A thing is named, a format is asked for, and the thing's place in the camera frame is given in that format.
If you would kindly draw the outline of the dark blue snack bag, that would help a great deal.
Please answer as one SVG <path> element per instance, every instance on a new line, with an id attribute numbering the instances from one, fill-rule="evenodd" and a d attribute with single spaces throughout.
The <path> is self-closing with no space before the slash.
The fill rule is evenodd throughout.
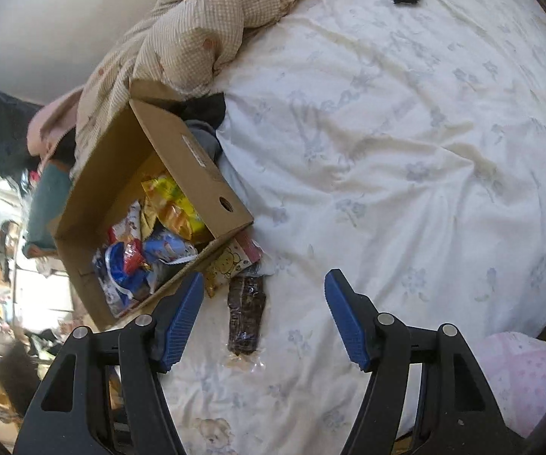
<path id="1" fill-rule="evenodd" d="M 97 249 L 92 265 L 112 316 L 118 319 L 150 294 L 148 271 L 139 267 L 134 273 L 124 272 L 124 244 Z"/>

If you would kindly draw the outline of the white red food packet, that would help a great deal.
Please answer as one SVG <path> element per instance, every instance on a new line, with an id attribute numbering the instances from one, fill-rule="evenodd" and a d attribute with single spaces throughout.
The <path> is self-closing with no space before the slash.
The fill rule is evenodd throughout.
<path id="1" fill-rule="evenodd" d="M 112 224 L 107 230 L 108 242 L 113 245 L 117 242 L 141 242 L 141 206 L 138 200 L 134 201 L 128 208 L 124 219 Z"/>

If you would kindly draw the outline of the yellow triangular snack bag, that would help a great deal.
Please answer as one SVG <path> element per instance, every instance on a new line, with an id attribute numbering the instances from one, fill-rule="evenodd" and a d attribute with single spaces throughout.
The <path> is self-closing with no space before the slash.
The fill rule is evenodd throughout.
<path id="1" fill-rule="evenodd" d="M 209 242 L 211 233 L 195 207 L 169 174 L 141 182 L 144 202 L 141 209 L 142 238 L 147 239 L 157 223 L 193 245 Z"/>

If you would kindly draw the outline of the blue Lonely God snack bag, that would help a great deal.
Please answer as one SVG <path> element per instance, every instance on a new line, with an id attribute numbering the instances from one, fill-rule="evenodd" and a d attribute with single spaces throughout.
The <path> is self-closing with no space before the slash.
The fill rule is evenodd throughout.
<path id="1" fill-rule="evenodd" d="M 153 231 L 143 242 L 142 253 L 149 270 L 146 275 L 150 294 L 157 291 L 181 268 L 198 256 L 197 248 L 166 228 Z"/>

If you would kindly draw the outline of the pink patterned pillow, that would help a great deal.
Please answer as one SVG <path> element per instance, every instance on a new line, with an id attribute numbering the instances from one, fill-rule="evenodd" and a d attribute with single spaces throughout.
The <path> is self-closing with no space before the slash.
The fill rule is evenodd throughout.
<path id="1" fill-rule="evenodd" d="M 525 438 L 546 414 L 546 342 L 517 332 L 471 347 L 508 428 Z"/>

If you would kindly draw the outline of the dark brown snack packet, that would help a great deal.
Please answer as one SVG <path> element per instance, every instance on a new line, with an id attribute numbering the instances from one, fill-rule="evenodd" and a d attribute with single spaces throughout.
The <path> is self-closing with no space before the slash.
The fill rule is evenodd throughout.
<path id="1" fill-rule="evenodd" d="M 266 304 L 260 264 L 251 265 L 231 279 L 228 286 L 228 350 L 234 355 L 252 355 L 257 350 Z"/>

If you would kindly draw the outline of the brown cardboard box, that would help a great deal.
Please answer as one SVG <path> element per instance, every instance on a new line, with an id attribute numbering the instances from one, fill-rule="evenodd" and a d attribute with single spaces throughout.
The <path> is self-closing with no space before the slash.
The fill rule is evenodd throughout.
<path id="1" fill-rule="evenodd" d="M 55 231 L 78 297 L 104 331 L 172 294 L 253 217 L 181 118 L 132 100 L 75 179 Z"/>

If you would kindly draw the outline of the yellow cartoon snack packet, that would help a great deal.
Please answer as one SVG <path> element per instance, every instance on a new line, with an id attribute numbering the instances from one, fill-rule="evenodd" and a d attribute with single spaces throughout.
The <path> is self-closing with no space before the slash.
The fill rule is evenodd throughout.
<path id="1" fill-rule="evenodd" d="M 241 271 L 263 256 L 261 247 L 246 233 L 236 235 L 204 272 L 205 292 L 212 298 Z"/>

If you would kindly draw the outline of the pink blanket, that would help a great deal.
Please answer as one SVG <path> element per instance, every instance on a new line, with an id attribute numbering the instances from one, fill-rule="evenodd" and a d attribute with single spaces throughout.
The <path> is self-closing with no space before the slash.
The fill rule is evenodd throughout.
<path id="1" fill-rule="evenodd" d="M 71 89 L 67 94 L 43 106 L 30 120 L 27 149 L 32 157 L 39 158 L 39 171 L 53 156 L 66 133 L 75 128 L 82 92 L 82 86 Z"/>

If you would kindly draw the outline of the white floral bed sheet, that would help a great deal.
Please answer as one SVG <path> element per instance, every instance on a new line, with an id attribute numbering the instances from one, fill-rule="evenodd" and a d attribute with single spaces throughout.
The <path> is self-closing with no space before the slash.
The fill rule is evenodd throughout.
<path id="1" fill-rule="evenodd" d="M 248 364 L 206 300 L 163 380 L 190 454 L 335 454 L 368 378 L 323 293 L 338 268 L 469 343 L 546 326 L 546 14 L 536 0 L 300 0 L 214 83 L 219 167 L 267 295 Z"/>

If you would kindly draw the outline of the black plastic bag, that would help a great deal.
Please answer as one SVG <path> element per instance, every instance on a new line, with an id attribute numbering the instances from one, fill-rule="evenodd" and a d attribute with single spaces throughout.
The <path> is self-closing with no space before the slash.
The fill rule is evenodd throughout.
<path id="1" fill-rule="evenodd" d="M 35 171 L 39 161 L 27 148 L 27 132 L 40 105 L 0 91 L 0 177 L 20 183 L 24 171 Z"/>

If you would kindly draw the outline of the black cloth under duvet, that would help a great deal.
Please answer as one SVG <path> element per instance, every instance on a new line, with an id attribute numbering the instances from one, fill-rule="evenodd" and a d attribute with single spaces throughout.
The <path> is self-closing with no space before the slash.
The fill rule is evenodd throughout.
<path id="1" fill-rule="evenodd" d="M 218 161 L 222 153 L 216 131 L 225 120 L 227 106 L 223 93 L 192 97 L 183 102 L 175 102 L 167 108 L 179 117 L 209 157 Z"/>

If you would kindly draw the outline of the checkered beige duvet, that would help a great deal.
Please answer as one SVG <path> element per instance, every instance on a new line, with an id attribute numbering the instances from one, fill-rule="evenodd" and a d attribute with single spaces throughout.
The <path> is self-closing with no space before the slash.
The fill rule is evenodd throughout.
<path id="1" fill-rule="evenodd" d="M 157 0 L 92 72 L 78 102 L 77 177 L 113 119 L 129 104 L 136 80 L 160 82 L 180 97 L 206 94 L 235 59 L 245 32 L 278 22 L 296 0 Z"/>

